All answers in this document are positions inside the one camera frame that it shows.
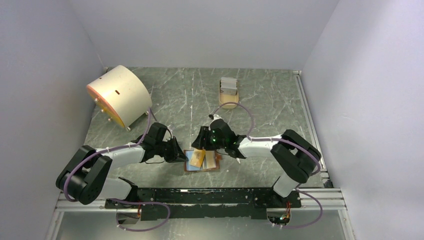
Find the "gold credit card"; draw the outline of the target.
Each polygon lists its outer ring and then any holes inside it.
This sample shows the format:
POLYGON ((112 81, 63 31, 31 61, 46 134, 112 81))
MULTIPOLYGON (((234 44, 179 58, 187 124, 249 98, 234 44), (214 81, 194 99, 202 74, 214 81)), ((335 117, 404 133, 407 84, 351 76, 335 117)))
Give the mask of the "gold credit card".
POLYGON ((203 160, 203 170, 215 169, 217 167, 216 156, 214 151, 206 151, 203 160))
POLYGON ((189 160, 189 165, 200 168, 203 165, 205 153, 206 151, 203 149, 194 149, 189 160))

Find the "brown leather card holder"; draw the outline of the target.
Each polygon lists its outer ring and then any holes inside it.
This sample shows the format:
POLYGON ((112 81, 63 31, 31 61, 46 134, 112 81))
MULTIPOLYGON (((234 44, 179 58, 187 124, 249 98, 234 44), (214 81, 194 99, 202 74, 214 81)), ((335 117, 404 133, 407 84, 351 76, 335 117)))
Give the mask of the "brown leather card holder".
POLYGON ((208 172, 220 168, 222 156, 211 150, 184 150, 187 160, 184 162, 185 172, 208 172))

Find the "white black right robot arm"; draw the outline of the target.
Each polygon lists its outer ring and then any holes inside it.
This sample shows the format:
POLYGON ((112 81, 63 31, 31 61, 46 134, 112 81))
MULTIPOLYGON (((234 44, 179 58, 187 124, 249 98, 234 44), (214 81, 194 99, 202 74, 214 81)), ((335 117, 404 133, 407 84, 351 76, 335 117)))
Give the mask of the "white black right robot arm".
POLYGON ((275 207, 287 203, 296 187, 321 170, 321 152, 292 129, 275 136, 251 137, 236 134, 223 119, 217 118, 209 126, 201 126, 191 146, 207 151, 223 149, 235 159, 275 159, 283 169, 269 197, 275 207))

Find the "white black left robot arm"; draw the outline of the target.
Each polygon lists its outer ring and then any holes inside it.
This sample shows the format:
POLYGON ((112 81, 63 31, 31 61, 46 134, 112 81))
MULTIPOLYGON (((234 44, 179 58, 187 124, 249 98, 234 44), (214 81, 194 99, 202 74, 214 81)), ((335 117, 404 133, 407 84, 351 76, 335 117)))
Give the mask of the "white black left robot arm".
POLYGON ((55 186, 67 195, 70 202, 88 205, 98 198, 118 199, 126 208, 134 207, 140 200, 139 187, 123 177, 111 178, 110 170, 130 164, 145 163, 155 156, 167 163, 187 161, 176 137, 161 123, 153 123, 137 139, 112 148, 81 146, 62 172, 55 186))

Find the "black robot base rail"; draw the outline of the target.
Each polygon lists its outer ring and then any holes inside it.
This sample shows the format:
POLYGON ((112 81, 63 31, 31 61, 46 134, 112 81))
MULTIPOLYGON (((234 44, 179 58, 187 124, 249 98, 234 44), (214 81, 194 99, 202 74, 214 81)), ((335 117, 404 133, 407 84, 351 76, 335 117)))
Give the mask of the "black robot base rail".
POLYGON ((281 197, 271 187, 238 188, 139 188, 137 193, 120 203, 105 201, 106 209, 121 213, 134 210, 141 221, 158 219, 238 218, 268 219, 271 209, 288 210, 302 206, 300 195, 292 191, 281 197))

